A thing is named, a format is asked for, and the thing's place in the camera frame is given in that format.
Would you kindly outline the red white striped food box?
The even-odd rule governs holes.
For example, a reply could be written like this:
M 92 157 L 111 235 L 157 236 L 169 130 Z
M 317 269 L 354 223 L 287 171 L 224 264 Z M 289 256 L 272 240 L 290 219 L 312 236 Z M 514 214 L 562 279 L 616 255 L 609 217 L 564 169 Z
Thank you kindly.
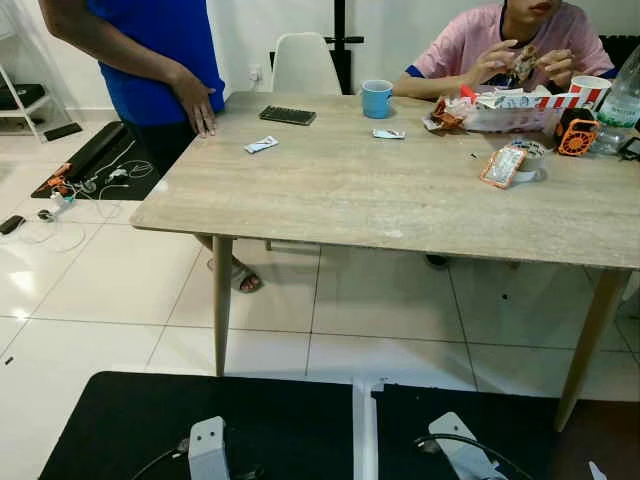
M 475 109 L 463 119 L 466 131 L 511 133 L 545 131 L 553 128 L 564 110 L 594 109 L 581 93 L 556 93 L 538 90 L 494 90 L 479 93 Z

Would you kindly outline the fried chicken piece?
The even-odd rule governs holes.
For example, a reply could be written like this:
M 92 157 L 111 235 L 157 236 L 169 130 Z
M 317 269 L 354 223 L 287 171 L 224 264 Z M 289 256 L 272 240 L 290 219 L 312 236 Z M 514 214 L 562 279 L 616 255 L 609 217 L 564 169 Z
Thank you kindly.
M 534 73 L 536 61 L 538 61 L 538 46 L 525 45 L 516 55 L 515 63 L 508 70 L 509 83 L 511 88 L 522 88 L 526 81 Z

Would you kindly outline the orange black speaker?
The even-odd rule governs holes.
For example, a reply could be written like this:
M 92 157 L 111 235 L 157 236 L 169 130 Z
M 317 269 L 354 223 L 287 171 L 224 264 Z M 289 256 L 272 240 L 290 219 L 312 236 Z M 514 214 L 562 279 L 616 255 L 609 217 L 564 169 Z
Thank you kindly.
M 589 150 L 598 134 L 600 124 L 586 108 L 564 110 L 556 124 L 553 137 L 556 151 L 564 156 L 581 156 Z

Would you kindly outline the orange packet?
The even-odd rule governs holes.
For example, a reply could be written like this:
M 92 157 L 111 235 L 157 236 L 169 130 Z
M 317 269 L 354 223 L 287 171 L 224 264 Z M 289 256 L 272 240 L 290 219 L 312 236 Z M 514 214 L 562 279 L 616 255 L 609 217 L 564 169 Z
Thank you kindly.
M 515 175 L 524 165 L 527 155 L 529 152 L 525 148 L 515 146 L 499 148 L 490 156 L 489 163 L 480 175 L 481 182 L 499 189 L 508 188 L 515 182 Z

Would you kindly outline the red white paper cup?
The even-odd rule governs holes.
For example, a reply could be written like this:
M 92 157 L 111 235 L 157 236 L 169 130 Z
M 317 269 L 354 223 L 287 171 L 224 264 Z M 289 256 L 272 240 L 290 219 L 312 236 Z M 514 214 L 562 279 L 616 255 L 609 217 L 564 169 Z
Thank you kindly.
M 595 76 L 575 76 L 571 79 L 571 102 L 568 108 L 594 110 L 607 95 L 612 82 Z

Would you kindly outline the orange food wrapper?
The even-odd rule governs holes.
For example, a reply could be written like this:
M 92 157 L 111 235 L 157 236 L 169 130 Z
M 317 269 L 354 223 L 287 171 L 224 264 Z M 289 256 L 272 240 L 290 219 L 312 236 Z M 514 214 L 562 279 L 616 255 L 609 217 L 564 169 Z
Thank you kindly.
M 470 97 L 448 97 L 436 101 L 435 109 L 422 119 L 431 132 L 463 131 L 465 120 L 475 110 Z

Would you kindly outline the person in pink shirt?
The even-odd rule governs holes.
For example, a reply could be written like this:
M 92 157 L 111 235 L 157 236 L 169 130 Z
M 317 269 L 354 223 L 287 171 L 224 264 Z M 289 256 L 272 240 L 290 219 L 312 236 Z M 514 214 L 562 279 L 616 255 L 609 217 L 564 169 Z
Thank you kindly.
M 538 46 L 532 77 L 522 88 L 508 86 L 508 70 L 525 45 Z M 420 58 L 393 82 L 393 95 L 435 100 L 486 90 L 552 93 L 570 88 L 575 76 L 605 78 L 613 68 L 584 10 L 562 0 L 503 0 L 457 15 Z

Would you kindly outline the light wood table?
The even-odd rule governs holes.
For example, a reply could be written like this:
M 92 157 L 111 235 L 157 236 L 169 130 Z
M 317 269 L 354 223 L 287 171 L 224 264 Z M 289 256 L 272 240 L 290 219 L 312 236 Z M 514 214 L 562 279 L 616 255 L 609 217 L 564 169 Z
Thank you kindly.
M 311 125 L 268 122 L 265 106 L 312 111 Z M 498 189 L 481 182 L 508 134 L 433 134 L 429 102 L 394 100 L 366 118 L 353 95 L 237 92 L 214 136 L 197 138 L 131 216 L 133 228 L 207 236 L 214 271 L 216 375 L 227 362 L 230 265 L 239 238 L 554 262 L 600 271 L 556 413 L 570 424 L 605 325 L 640 269 L 639 165 L 549 155 L 547 179 Z M 375 129 L 406 134 L 379 140 Z M 273 136 L 259 154 L 244 146 Z

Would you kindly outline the blue mug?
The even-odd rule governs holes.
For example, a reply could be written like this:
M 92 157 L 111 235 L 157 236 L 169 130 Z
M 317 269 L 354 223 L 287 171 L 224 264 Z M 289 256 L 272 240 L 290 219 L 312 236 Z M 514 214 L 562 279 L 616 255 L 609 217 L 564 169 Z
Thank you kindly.
M 393 114 L 390 105 L 393 88 L 393 83 L 387 79 L 367 79 L 361 84 L 362 111 L 366 118 L 387 119 Z

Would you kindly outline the black stand pole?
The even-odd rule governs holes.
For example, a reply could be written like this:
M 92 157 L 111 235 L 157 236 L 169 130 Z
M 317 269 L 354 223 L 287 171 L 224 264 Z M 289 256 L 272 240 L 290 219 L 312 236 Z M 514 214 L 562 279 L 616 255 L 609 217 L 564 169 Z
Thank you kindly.
M 335 74 L 337 74 L 340 92 L 343 95 L 352 95 L 353 88 L 353 52 L 349 47 L 365 44 L 365 37 L 361 35 L 348 35 L 347 15 L 349 12 L 347 0 L 333 1 L 333 35 L 325 36 L 326 44 L 332 45 L 330 58 L 332 58 Z

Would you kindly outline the white plastic chair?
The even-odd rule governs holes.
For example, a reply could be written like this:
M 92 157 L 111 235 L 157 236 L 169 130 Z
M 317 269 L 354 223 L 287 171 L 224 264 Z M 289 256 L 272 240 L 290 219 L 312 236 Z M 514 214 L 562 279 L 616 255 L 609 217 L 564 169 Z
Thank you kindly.
M 342 93 L 332 52 L 323 35 L 298 32 L 285 33 L 278 38 L 271 67 L 271 91 Z

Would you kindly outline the orange black tool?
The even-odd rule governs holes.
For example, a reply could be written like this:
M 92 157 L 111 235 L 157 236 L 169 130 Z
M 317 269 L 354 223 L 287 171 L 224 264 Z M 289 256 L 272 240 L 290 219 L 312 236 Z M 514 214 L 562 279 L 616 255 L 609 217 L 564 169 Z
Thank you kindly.
M 76 196 L 76 189 L 69 187 L 67 183 L 67 173 L 70 168 L 72 168 L 72 164 L 70 163 L 61 164 L 59 168 L 46 179 L 44 189 L 46 189 L 50 195 L 58 195 L 59 197 Z

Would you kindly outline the white shelf rack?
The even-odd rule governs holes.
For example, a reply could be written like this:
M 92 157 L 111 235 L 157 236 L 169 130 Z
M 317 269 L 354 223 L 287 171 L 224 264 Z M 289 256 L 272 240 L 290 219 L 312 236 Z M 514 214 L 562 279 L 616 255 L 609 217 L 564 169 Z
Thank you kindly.
M 47 91 L 28 108 L 18 102 L 17 110 L 0 111 L 0 134 L 29 134 L 46 143 L 45 129 L 70 123 L 49 60 L 14 0 L 0 0 L 0 83 L 10 90 L 19 83 L 42 84 Z

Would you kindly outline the black case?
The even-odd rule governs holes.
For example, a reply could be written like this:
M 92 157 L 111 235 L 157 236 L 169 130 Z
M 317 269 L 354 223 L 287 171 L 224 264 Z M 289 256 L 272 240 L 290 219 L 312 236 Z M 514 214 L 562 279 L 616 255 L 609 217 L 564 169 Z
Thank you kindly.
M 28 108 L 33 102 L 41 100 L 46 92 L 42 84 L 19 83 L 14 84 L 10 90 L 8 86 L 0 83 L 0 111 L 17 110 L 18 102 L 22 102 L 24 108 Z

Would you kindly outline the black foam wall panel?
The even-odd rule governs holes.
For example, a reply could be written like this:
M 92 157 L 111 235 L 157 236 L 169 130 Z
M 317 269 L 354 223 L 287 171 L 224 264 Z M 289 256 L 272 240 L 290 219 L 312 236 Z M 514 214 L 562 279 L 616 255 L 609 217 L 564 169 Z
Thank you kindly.
M 620 68 L 625 65 L 632 52 L 639 49 L 640 37 L 637 35 L 600 35 L 603 49 L 611 59 L 613 68 L 605 73 L 605 78 L 617 77 Z

